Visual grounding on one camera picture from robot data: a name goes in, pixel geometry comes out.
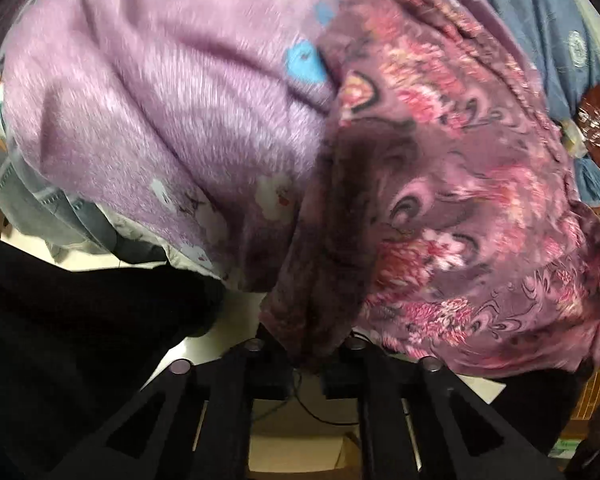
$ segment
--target metal screw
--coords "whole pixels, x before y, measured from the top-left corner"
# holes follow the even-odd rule
[[[366,341],[359,337],[347,337],[344,341],[344,345],[349,350],[362,350],[366,346]]]
[[[191,363],[186,359],[178,359],[171,363],[169,370],[172,374],[184,375],[191,370]]]
[[[247,341],[245,341],[244,347],[249,352],[259,352],[260,350],[262,350],[264,348],[264,341],[262,339],[258,339],[257,337],[254,337],[253,339],[248,339]]]
[[[420,359],[420,365],[427,372],[437,372],[442,368],[442,362],[440,362],[439,359],[436,359],[435,357],[432,357],[430,355]]]

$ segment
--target blue cloth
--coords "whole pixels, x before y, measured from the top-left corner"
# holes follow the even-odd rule
[[[600,207],[600,168],[589,157],[573,161],[580,199],[591,207]]]
[[[538,67],[549,114],[572,118],[600,83],[600,53],[574,0],[487,0]]]

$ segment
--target pink floral blanket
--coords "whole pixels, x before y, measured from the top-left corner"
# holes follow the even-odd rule
[[[506,376],[600,357],[600,224],[538,72],[475,0],[340,0],[340,84],[262,320],[303,361],[352,326]]]

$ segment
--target plastic bag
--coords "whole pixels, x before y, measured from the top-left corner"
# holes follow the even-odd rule
[[[585,138],[578,125],[571,119],[561,121],[560,125],[562,126],[562,145],[567,153],[573,158],[582,158],[587,155]]]

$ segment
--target clothing pile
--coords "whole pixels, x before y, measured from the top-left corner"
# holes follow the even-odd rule
[[[303,363],[353,326],[478,376],[600,360],[600,222],[551,120],[600,84],[574,0],[21,3],[17,229],[270,291]]]
[[[576,156],[580,197],[600,216],[600,86],[587,92],[569,127],[572,133],[565,138],[570,153]]]

